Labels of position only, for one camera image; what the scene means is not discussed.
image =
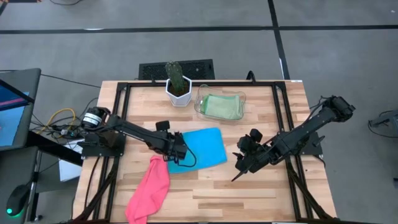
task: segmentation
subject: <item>white paper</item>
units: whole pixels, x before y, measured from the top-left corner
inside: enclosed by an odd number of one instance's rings
[[[69,142],[69,144],[66,144],[64,146],[69,149],[73,149],[75,152],[79,152],[81,154],[82,148],[77,145],[77,143],[80,141],[84,141],[84,139]],[[65,182],[80,176],[81,166],[63,160],[60,160],[59,165],[60,165],[60,181]]]

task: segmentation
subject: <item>pink towel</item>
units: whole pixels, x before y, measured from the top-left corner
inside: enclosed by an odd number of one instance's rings
[[[152,156],[149,169],[130,198],[126,218],[130,224],[146,224],[148,215],[157,212],[170,187],[169,171],[163,158]]]

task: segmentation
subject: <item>cactus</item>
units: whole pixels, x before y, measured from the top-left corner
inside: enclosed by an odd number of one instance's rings
[[[178,95],[185,94],[184,93],[185,80],[182,77],[181,65],[178,62],[167,62],[165,67],[167,75],[169,76],[170,81],[172,82],[172,86],[175,90],[175,93]]]

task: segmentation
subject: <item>white pot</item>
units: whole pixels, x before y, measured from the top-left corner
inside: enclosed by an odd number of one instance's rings
[[[170,81],[170,79],[168,79],[166,81],[166,93],[168,94],[173,106],[186,107],[192,98],[192,81],[191,81],[191,79],[189,79],[185,76],[182,76],[182,77],[189,83],[189,92],[182,96],[177,97],[177,96],[174,96],[172,93],[170,93],[168,91],[168,89],[169,89],[169,84],[171,83],[171,81]]]

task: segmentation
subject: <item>clear plastic container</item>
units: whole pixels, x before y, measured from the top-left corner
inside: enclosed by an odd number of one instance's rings
[[[242,91],[226,91],[199,86],[194,109],[198,117],[237,121],[243,118],[246,94]]]

